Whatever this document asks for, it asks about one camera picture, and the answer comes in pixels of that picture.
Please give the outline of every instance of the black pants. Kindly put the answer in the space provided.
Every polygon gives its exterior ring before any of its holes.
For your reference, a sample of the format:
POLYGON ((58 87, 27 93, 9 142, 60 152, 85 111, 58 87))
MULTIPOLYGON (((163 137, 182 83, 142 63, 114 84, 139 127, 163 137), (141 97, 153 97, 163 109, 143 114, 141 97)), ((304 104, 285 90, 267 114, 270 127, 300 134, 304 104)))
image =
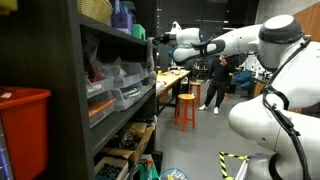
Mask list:
POLYGON ((224 98, 224 93, 227 90, 227 86, 228 86, 228 81, 221 82, 221 83, 211 81, 209 88, 207 90, 207 97, 204 104, 208 107, 211 100, 213 99, 214 95, 217 92, 217 100, 216 100, 215 107, 220 108, 220 105, 224 98))

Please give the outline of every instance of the light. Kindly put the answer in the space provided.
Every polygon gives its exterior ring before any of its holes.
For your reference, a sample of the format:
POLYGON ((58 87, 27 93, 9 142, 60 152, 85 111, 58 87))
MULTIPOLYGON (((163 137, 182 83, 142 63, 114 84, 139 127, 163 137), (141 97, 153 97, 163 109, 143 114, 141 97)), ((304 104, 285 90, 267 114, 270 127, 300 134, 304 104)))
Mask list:
POLYGON ((211 19, 195 19, 194 21, 199 21, 199 22, 213 22, 213 23, 216 23, 216 22, 221 22, 221 21, 218 21, 218 20, 211 20, 211 19))
POLYGON ((222 28, 224 30, 235 30, 236 28, 222 28))

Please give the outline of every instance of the black jacket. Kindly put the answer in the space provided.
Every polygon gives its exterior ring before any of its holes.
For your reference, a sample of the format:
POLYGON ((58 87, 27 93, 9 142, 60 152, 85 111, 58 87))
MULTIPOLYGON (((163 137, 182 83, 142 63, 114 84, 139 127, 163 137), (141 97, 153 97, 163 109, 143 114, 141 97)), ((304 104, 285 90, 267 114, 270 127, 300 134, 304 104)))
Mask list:
POLYGON ((235 65, 232 57, 228 57, 226 59, 226 66, 222 66, 220 62, 221 60, 219 59, 219 57, 215 58, 212 61, 211 67, 209 69, 208 79, 212 79, 215 82, 224 82, 229 80, 229 73, 234 73, 235 65))

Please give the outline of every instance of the metal shelf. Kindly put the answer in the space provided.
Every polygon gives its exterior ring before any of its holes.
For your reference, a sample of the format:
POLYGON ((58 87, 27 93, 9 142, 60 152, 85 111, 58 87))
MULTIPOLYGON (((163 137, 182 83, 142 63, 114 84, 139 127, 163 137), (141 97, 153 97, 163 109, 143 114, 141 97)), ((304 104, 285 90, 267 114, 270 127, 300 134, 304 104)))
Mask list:
POLYGON ((98 37, 100 40, 108 40, 112 44, 127 44, 129 46, 146 46, 147 42, 117 30, 111 26, 96 21, 90 17, 79 14, 81 30, 98 37))
POLYGON ((92 157, 123 127, 123 125, 155 93, 155 88, 147 92, 140 100, 125 111, 113 112, 90 130, 92 157))

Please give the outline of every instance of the black cable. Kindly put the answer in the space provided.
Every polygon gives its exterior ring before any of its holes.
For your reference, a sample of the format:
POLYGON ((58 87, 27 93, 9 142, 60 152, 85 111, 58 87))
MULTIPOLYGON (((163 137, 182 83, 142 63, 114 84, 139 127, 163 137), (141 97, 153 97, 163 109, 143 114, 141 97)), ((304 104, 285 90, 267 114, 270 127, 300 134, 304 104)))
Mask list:
POLYGON ((294 147, 296 149, 296 152, 298 154, 302 170, 303 170, 303 180, 311 180, 309 170, 308 170, 308 163, 307 158, 305 156, 304 150, 301 146, 300 140, 298 136, 300 135, 299 132, 294 130, 292 122, 289 120, 288 117, 284 116, 279 110, 276 110, 276 105, 271 105, 267 100, 267 95, 269 93, 268 87, 273 83, 275 78, 278 76, 278 74, 281 72, 281 70, 284 68, 285 65, 287 65, 296 55, 298 55, 304 48, 308 46, 308 44, 311 42, 311 38, 307 39, 304 43, 301 43, 300 47, 292 53, 288 59, 285 61, 285 63, 277 69, 277 71, 273 74, 271 79, 267 82, 265 86, 265 90, 263 92, 263 105, 271 112, 273 117, 278 121, 280 126, 288 133, 290 136, 294 147))

